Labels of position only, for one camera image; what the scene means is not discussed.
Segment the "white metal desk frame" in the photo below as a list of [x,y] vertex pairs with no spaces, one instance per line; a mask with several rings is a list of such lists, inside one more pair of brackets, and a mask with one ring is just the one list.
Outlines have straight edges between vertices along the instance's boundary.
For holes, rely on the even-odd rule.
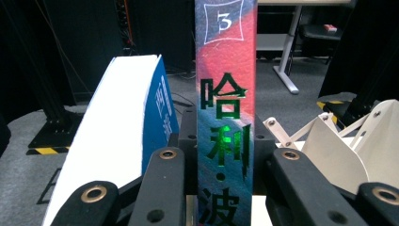
[[290,6],[294,7],[293,18],[287,34],[258,34],[257,51],[282,51],[278,66],[273,71],[282,81],[291,94],[297,95],[299,89],[290,79],[291,66],[293,63],[293,47],[295,34],[302,15],[304,6],[339,6],[348,4],[350,0],[258,0],[259,6]]

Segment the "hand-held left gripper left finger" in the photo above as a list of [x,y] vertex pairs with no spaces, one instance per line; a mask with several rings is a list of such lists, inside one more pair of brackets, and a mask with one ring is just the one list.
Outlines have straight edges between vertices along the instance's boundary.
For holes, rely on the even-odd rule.
[[187,195],[198,194],[197,109],[184,110],[178,138],[178,147],[184,152],[184,185]]

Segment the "red illustrated book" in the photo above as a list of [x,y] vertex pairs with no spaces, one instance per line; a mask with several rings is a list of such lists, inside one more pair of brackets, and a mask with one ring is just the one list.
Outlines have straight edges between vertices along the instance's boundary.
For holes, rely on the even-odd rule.
[[198,225],[250,226],[257,0],[195,0]]

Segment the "blue book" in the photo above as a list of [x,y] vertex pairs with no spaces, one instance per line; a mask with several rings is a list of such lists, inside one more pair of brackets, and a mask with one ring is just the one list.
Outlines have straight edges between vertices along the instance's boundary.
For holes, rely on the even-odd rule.
[[90,100],[57,178],[42,226],[78,187],[138,178],[179,132],[162,56],[116,56]]

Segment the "black stool seat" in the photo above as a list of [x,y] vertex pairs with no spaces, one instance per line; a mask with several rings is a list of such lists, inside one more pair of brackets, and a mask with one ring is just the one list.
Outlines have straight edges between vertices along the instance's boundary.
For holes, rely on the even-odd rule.
[[327,32],[323,24],[304,24],[300,26],[299,33],[303,38],[318,40],[340,40],[343,31],[337,27],[336,32]]

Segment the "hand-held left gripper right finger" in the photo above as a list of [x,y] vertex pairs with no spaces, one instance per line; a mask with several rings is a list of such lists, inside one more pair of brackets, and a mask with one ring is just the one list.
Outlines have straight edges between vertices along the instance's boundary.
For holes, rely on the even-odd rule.
[[253,194],[265,195],[267,166],[266,160],[276,148],[275,139],[263,125],[258,116],[255,116],[254,133],[254,170],[253,170]]

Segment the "white expandable book stand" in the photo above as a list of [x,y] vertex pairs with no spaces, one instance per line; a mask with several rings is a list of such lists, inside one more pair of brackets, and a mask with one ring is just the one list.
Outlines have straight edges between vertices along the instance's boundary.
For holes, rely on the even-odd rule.
[[293,135],[270,117],[263,125],[281,148],[304,153],[335,186],[356,193],[363,183],[399,188],[399,101],[387,100],[371,113],[338,130],[322,113]]

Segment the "black striped stand base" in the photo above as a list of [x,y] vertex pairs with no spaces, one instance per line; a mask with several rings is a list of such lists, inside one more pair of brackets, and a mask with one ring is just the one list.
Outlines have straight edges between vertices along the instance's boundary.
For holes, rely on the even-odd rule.
[[319,101],[317,105],[325,112],[333,114],[333,122],[341,129],[351,125],[371,112],[376,96],[366,93],[358,94],[351,101]]
[[81,116],[74,105],[56,40],[35,0],[0,0],[0,118],[7,122],[36,110],[46,122],[31,152],[59,153],[71,145]]

